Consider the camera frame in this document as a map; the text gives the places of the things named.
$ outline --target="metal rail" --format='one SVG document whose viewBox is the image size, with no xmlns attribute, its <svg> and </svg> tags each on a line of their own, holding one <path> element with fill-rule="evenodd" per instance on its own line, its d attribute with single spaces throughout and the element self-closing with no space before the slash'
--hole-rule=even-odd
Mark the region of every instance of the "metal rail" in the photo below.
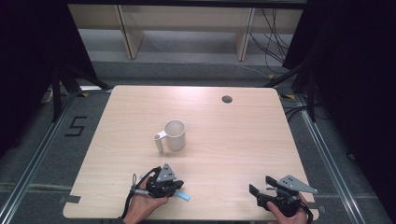
<svg viewBox="0 0 396 224">
<path fill-rule="evenodd" d="M 296 100 L 298 106 L 304 106 L 304 98 L 296 94 Z M 318 126 L 315 122 L 312 122 L 311 118 L 306 111 L 303 111 L 303 118 L 306 126 L 308 127 L 309 132 L 311 133 L 315 144 L 318 147 L 318 152 L 323 159 L 323 162 L 329 172 L 330 177 L 332 178 L 332 182 L 338 192 L 338 195 L 341 198 L 342 203 L 346 209 L 347 214 L 352 223 L 363 224 L 366 223 L 364 217 L 359 209 L 358 204 L 356 203 L 351 191 L 349 190 L 343 176 L 340 173 L 340 170 L 337 167 L 334 159 L 332 158 L 332 153 L 328 149 L 323 137 L 318 129 Z"/>
<path fill-rule="evenodd" d="M 18 206 L 20 205 L 26 190 L 29 189 L 29 185 L 32 179 L 35 177 L 36 172 L 40 168 L 41 162 L 44 160 L 45 155 L 49 149 L 51 142 L 53 141 L 55 134 L 57 133 L 62 121 L 64 119 L 64 115 L 66 114 L 68 108 L 76 98 L 76 93 L 69 93 L 64 102 L 64 110 L 60 114 L 59 118 L 51 123 L 49 129 L 47 130 L 46 135 L 40 143 L 40 146 L 35 151 L 35 155 L 30 160 L 27 165 L 23 175 L 21 176 L 18 183 L 15 185 L 11 194 L 9 195 L 7 202 L 3 204 L 0 212 L 0 221 L 2 224 L 8 224 L 15 212 L 17 211 Z"/>
<path fill-rule="evenodd" d="M 257 7 L 304 9 L 328 7 L 330 2 L 307 0 L 65 0 L 66 4 L 129 5 L 163 7 Z"/>
</svg>

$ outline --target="black strap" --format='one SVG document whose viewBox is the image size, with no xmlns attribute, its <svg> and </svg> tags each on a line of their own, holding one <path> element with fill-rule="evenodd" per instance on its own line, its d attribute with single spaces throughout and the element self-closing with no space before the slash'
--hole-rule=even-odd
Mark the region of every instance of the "black strap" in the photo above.
<svg viewBox="0 0 396 224">
<path fill-rule="evenodd" d="M 308 220 L 306 221 L 306 224 L 311 224 L 312 220 L 314 219 L 314 215 L 312 214 L 311 210 L 309 210 L 308 206 L 306 206 L 306 204 L 303 202 L 301 202 L 300 206 L 304 209 L 304 211 L 308 215 Z"/>
<path fill-rule="evenodd" d="M 137 183 L 137 185 L 135 184 L 136 181 L 136 174 L 134 174 L 133 176 L 133 183 L 131 186 L 131 190 L 129 191 L 128 197 L 126 197 L 126 201 L 125 201 L 125 206 L 124 206 L 124 211 L 122 213 L 122 219 L 124 219 L 126 217 L 126 214 L 128 213 L 128 209 L 129 209 L 129 204 L 131 202 L 132 197 L 134 197 L 134 189 L 137 188 L 139 189 L 140 185 L 143 183 L 143 181 L 153 172 L 156 172 L 158 169 L 161 169 L 161 167 L 156 167 L 153 168 L 152 170 L 150 170 L 148 173 L 145 174 L 145 176 L 143 176 L 143 178 L 140 179 L 139 183 Z"/>
</svg>

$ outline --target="white mug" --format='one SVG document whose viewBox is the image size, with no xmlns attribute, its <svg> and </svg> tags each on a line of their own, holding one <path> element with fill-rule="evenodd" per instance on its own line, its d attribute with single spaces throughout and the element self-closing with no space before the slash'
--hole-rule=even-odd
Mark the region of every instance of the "white mug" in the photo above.
<svg viewBox="0 0 396 224">
<path fill-rule="evenodd" d="M 165 124 L 163 131 L 154 135 L 158 151 L 163 153 L 163 141 L 166 137 L 166 145 L 169 149 L 178 151 L 186 145 L 186 126 L 180 120 L 170 120 Z"/>
</svg>

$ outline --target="gray floor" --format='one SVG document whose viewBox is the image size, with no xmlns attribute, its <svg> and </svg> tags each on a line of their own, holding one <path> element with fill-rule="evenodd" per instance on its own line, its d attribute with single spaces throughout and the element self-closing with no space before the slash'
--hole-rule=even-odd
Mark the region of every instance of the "gray floor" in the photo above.
<svg viewBox="0 0 396 224">
<path fill-rule="evenodd" d="M 245 61 L 238 62 L 232 34 L 147 32 L 137 58 L 130 61 L 119 32 L 81 30 L 80 33 L 99 78 L 110 85 L 259 87 L 269 81 L 269 74 L 280 76 L 271 70 L 286 71 L 279 67 L 279 62 L 266 57 L 251 40 Z M 262 41 L 265 39 L 263 35 L 255 36 Z M 290 42 L 290 35 L 283 37 L 285 42 Z M 277 50 L 276 45 L 271 45 L 270 48 Z M 89 85 L 83 80 L 80 83 Z M 291 83 L 292 80 L 288 80 L 276 89 L 281 94 L 290 93 Z M 64 198 L 73 186 L 109 95 L 105 92 L 90 92 L 87 97 L 73 97 L 11 223 L 111 222 L 63 217 Z M 285 111 L 299 104 L 298 101 L 289 99 L 281 102 Z M 41 140 L 51 125 L 51 109 L 51 103 L 43 104 L 25 131 L 21 143 L 2 158 L 1 203 L 7 200 L 36 149 L 40 147 Z M 347 146 L 332 121 L 325 119 L 325 108 L 316 107 L 316 114 L 316 125 L 366 223 L 391 223 L 357 163 L 346 157 Z M 75 116 L 87 117 L 78 120 L 78 125 L 85 126 L 84 131 L 80 137 L 67 137 L 68 133 L 76 131 L 69 128 Z M 318 189 L 315 199 L 320 208 L 320 216 L 314 223 L 356 223 L 351 220 L 333 183 L 318 145 L 307 127 L 304 113 L 297 113 L 291 118 L 290 129 L 309 183 Z"/>
</svg>

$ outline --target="mug handle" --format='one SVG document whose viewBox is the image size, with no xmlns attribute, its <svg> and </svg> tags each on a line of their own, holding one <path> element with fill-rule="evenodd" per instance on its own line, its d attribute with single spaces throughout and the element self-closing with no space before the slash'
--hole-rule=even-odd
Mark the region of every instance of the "mug handle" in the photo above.
<svg viewBox="0 0 396 224">
<path fill-rule="evenodd" d="M 157 133 L 154 135 L 155 144 L 157 144 L 158 151 L 163 153 L 163 141 L 162 139 L 166 137 L 165 131 Z"/>
</svg>

